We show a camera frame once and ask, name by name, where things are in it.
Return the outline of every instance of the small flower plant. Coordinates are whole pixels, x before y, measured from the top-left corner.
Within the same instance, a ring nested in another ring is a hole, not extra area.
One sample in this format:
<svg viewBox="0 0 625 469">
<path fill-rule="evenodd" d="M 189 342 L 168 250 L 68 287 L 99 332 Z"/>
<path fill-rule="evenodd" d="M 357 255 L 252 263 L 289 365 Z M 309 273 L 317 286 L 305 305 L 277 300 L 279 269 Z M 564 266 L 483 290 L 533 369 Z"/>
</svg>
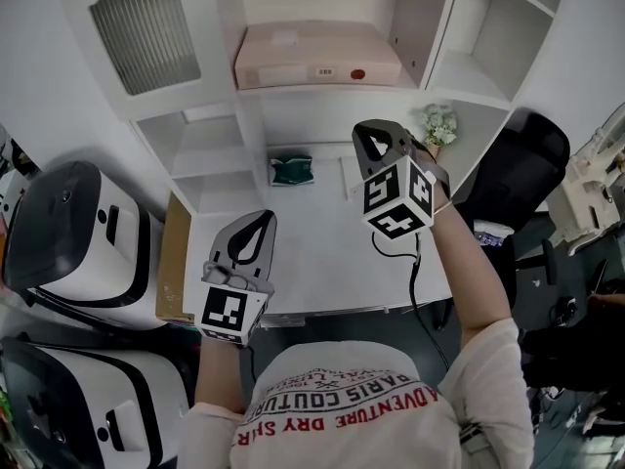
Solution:
<svg viewBox="0 0 625 469">
<path fill-rule="evenodd" d="M 426 146 L 445 146 L 456 139 L 456 113 L 451 106 L 427 105 L 417 115 L 419 125 L 426 129 Z"/>
</svg>

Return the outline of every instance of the table surface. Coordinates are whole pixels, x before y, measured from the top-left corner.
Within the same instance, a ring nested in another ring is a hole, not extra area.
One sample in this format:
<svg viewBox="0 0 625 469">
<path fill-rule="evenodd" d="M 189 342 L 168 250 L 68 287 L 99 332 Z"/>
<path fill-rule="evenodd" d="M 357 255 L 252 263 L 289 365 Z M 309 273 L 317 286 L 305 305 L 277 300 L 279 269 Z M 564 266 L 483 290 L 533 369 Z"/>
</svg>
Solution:
<svg viewBox="0 0 625 469">
<path fill-rule="evenodd" d="M 267 316 L 329 314 L 410 306 L 412 259 L 388 259 L 371 244 L 360 209 L 347 199 L 361 181 L 355 158 L 314 163 L 315 182 L 271 188 L 267 208 L 277 217 L 270 281 L 275 293 Z M 202 265 L 219 230 L 238 215 L 196 216 L 188 238 L 185 298 L 205 299 Z M 411 236 L 390 242 L 376 235 L 385 252 L 414 253 Z M 449 285 L 429 230 L 421 233 L 422 262 L 415 283 L 418 304 L 450 297 Z"/>
</svg>

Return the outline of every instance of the wall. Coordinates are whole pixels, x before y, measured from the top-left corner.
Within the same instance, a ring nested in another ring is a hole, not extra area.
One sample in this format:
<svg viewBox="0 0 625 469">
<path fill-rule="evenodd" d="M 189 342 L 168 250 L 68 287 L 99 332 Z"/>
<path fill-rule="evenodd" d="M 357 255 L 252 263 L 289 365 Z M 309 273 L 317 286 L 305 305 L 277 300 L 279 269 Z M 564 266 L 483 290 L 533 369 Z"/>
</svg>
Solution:
<svg viewBox="0 0 625 469">
<path fill-rule="evenodd" d="M 521 94 L 550 117 L 571 153 L 625 102 L 625 0 L 562 0 Z"/>
<path fill-rule="evenodd" d="M 61 0 L 0 0 L 0 123 L 41 168 L 97 164 L 161 218 L 169 191 L 121 123 L 65 20 Z"/>
</svg>

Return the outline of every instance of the floor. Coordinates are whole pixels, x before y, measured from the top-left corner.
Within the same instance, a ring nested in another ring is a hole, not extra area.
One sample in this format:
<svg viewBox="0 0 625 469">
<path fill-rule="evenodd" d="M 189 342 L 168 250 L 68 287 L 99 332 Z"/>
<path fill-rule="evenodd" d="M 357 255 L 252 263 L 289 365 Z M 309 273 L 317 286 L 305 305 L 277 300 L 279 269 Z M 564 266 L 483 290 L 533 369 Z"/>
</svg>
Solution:
<svg viewBox="0 0 625 469">
<path fill-rule="evenodd" d="M 548 222 L 530 223 L 517 236 L 516 250 L 522 254 L 550 233 Z M 573 322 L 581 319 L 585 313 L 586 280 L 602 258 L 609 259 L 607 278 L 623 276 L 620 254 L 613 238 L 602 240 L 574 257 L 567 257 L 563 248 L 557 248 L 556 256 L 556 285 L 547 284 L 544 269 L 518 272 L 518 297 L 513 316 L 520 327 L 532 329 L 548 325 L 549 310 L 561 296 L 576 298 L 579 311 Z M 431 307 L 420 310 L 427 324 L 432 310 L 442 311 L 441 303 L 434 303 Z M 452 361 L 458 354 L 460 338 L 455 314 L 444 331 L 435 332 L 435 337 L 447 358 Z M 255 350 L 255 372 L 260 374 L 280 351 L 291 345 L 318 340 L 349 339 L 371 340 L 401 349 L 415 361 L 424 381 L 431 384 L 438 384 L 444 375 L 441 359 L 413 313 L 399 310 L 388 314 L 375 312 L 312 318 L 302 328 L 259 330 L 251 342 Z M 241 366 L 246 394 L 249 397 L 253 387 L 249 354 L 244 355 Z M 612 465 L 613 460 L 615 454 L 623 448 L 624 440 L 599 438 L 592 442 L 584 441 L 580 433 L 585 413 L 580 414 L 580 420 L 570 429 L 566 427 L 566 420 L 577 406 L 581 403 L 582 409 L 586 410 L 593 399 L 594 397 L 587 397 L 582 393 L 565 392 L 556 402 L 548 405 L 545 402 L 547 411 L 536 438 L 534 468 L 615 467 Z"/>
</svg>

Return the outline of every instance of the cabinet door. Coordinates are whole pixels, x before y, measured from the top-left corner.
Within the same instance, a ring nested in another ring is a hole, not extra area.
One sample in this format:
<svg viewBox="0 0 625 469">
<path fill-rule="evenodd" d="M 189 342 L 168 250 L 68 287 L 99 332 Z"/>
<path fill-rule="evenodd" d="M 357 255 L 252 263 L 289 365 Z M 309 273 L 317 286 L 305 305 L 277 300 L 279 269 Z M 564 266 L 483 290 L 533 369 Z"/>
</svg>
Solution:
<svg viewBox="0 0 625 469">
<path fill-rule="evenodd" d="M 235 95 L 216 0 L 62 0 L 117 115 L 139 120 Z"/>
</svg>

